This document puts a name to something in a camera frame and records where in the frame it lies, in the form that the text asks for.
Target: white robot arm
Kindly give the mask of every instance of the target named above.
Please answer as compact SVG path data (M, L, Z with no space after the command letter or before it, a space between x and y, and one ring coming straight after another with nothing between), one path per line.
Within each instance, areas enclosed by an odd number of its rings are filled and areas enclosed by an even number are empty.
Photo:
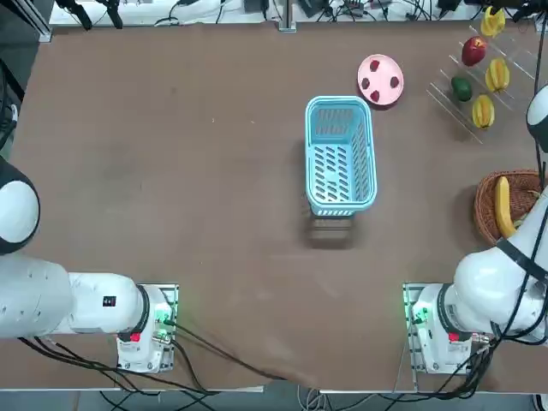
M0 158L0 338L116 333L118 366L134 372L172 369L173 329L163 321L176 319L177 286L68 273L17 253L32 239L39 216L32 183Z
M542 160L548 150L548 86L529 105L527 129L539 143ZM459 369L471 353L473 333L495 334L505 329L518 301L509 335L522 332L523 340L547 345L546 225L535 259L531 259L547 207L548 188L508 240L462 259L452 284L429 284L422 289L410 317L420 340L426 372L453 373ZM526 275L527 286L520 299Z

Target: wicker basket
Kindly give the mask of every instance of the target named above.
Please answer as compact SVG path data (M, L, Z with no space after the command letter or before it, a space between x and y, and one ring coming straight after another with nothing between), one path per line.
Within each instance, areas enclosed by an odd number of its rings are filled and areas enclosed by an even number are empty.
M474 221L481 236L491 246L494 246L502 236L495 216L495 188L500 176L506 176L510 185L512 221L531 211L537 201L537 197L531 191L540 190L539 173L535 170L498 171L481 180L474 200Z

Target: red apple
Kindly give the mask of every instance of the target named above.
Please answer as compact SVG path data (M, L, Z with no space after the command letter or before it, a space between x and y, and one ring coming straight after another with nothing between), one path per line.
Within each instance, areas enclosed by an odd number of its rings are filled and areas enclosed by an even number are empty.
M471 37L462 47L462 63L466 66L474 66L485 57L487 43L480 36Z

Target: floor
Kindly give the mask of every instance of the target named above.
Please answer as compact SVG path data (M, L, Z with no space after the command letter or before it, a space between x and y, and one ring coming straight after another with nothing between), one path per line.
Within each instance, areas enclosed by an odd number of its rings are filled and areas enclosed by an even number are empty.
M105 393L113 402L119 402L125 397L121 392ZM358 402L364 395L340 394L330 395L330 401L335 410L345 408ZM108 404L96 391L46 391L46 392L3 392L0 393L0 402L3 409L10 411L27 411L34 409L56 411L103 411L110 410ZM270 384L265 392L260 393L222 393L205 400L206 404L214 408L214 411L297 411L299 403L296 398L296 388L290 383ZM181 392L164 392L160 397L155 396L131 396L123 403L123 407L129 411L174 411L190 403ZM363 405L352 408L355 411L382 411L390 403L383 398L375 396ZM204 410L196 404L190 410ZM531 396L502 395L502 394L477 394L469 400L451 400L441 402L429 400L427 402L397 404L392 411L533 411Z
M49 16L53 0L35 0L36 6L45 16ZM31 74L33 61L38 50L38 38L24 23L12 16L8 10L0 6L0 57L9 65L15 77L23 87L26 86ZM118 402L125 394L117 391L106 395ZM345 408L358 402L363 395L344 394L330 395L334 409ZM207 405L215 410L298 410L296 386L290 383L273 383L265 387L264 393L222 393L205 400ZM16 391L0 392L2 409L10 411L26 411L34 409L56 411L100 411L112 408L97 391ZM189 404L189 399L178 391L164 392L161 396L131 396L123 407L131 411L174 410ZM352 408L360 410L383 410L390 403L383 398L373 397L361 406ZM452 400L397 404L392 410L429 411L443 409L445 411L464 410L533 410L531 396L478 394L470 400ZM204 409L196 404L192 409Z

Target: metal bracket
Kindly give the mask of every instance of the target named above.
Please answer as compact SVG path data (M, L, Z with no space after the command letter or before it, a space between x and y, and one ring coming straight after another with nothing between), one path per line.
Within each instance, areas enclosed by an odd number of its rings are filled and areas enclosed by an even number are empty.
M172 315L170 320L177 322L177 313L179 307L179 285L175 283L166 283L166 284L148 284L154 287L158 287L162 294L165 296L168 304L171 306ZM170 340L175 340L176 328L174 325L163 325L164 330L167 331L167 338ZM160 364L160 371L171 371L173 370L173 365L175 364L175 350L173 347L170 347L170 350L164 351L164 356L162 357L162 362Z
M419 390L417 372L425 371L425 364L422 360L419 337L413 327L413 314L411 309L419 299L420 292L428 285L426 283L405 283L403 284L403 309L405 310L405 324L408 330L408 347L411 356L411 371L413 373L413 386L415 391Z

